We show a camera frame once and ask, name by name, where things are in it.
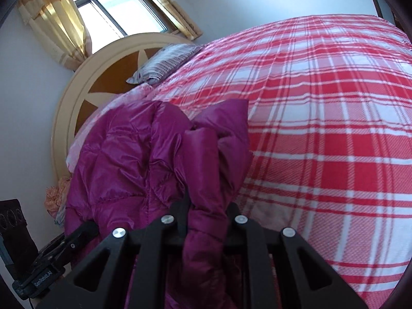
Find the camera lens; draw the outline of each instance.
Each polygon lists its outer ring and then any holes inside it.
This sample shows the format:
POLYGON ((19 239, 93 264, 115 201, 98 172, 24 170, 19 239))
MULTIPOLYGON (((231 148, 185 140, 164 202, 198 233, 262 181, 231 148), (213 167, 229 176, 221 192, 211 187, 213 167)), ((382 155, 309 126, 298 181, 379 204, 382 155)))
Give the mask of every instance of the camera lens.
POLYGON ((3 214, 0 214, 0 227, 7 230, 7 221, 3 214))
POLYGON ((20 209, 16 209, 16 216, 17 219, 21 222, 23 220, 23 213, 21 212, 20 209))
POLYGON ((12 227, 15 227, 17 225, 16 216, 11 210, 7 212, 7 219, 9 220, 9 223, 12 225, 12 227))

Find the headboard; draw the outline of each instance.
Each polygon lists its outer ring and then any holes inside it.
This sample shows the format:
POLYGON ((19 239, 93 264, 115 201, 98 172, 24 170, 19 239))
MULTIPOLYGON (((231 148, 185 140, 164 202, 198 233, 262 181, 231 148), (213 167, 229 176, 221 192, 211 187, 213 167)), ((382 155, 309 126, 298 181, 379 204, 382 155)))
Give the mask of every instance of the headboard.
POLYGON ((125 80, 137 67, 170 43, 191 43, 169 34, 145 33, 119 39, 89 57, 75 72, 57 106, 51 159, 56 179, 69 176, 66 157, 75 134, 87 118, 114 94, 131 90, 125 80))

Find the plaid bedspread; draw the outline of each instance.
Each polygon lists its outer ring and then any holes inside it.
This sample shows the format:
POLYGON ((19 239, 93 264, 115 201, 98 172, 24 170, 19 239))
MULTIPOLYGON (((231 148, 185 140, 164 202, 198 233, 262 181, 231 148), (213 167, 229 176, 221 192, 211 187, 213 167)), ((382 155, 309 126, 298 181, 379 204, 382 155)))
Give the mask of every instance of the plaid bedspread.
POLYGON ((308 16, 208 44, 152 98, 189 117, 248 98, 242 213, 296 228, 375 309, 412 256, 411 78, 412 45, 388 22, 308 16))

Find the gold curtain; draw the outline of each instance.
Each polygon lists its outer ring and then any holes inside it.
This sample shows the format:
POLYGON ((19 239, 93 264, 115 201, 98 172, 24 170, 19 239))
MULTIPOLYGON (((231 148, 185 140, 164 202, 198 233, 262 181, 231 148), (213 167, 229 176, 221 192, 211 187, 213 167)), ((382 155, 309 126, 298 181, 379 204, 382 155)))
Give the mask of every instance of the gold curtain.
POLYGON ((194 40, 203 35, 195 22, 174 0, 153 0, 153 2, 166 14, 172 23, 188 39, 194 40))
POLYGON ((18 8, 60 65, 75 71, 92 54, 90 34, 73 0, 19 0, 18 8))

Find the bolt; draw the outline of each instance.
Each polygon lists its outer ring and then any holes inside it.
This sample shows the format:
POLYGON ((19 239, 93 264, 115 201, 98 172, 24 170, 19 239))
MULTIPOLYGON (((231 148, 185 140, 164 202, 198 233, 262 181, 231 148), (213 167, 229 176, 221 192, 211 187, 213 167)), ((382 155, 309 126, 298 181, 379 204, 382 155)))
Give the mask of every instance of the bolt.
POLYGON ((293 228, 285 228, 282 230, 282 233, 285 237, 292 238, 296 234, 296 231, 293 228))
POLYGON ((248 222, 248 218, 247 218, 245 215, 237 215, 237 216, 234 218, 234 221, 235 221, 237 224, 246 224, 246 223, 248 222))
POLYGON ((164 215, 160 220, 163 224, 172 224, 175 218, 172 215, 164 215))
POLYGON ((112 232, 112 235, 113 235, 113 237, 115 237, 115 238, 124 237, 125 234, 126 234, 126 230, 123 229, 123 228, 114 229, 113 232, 112 232))

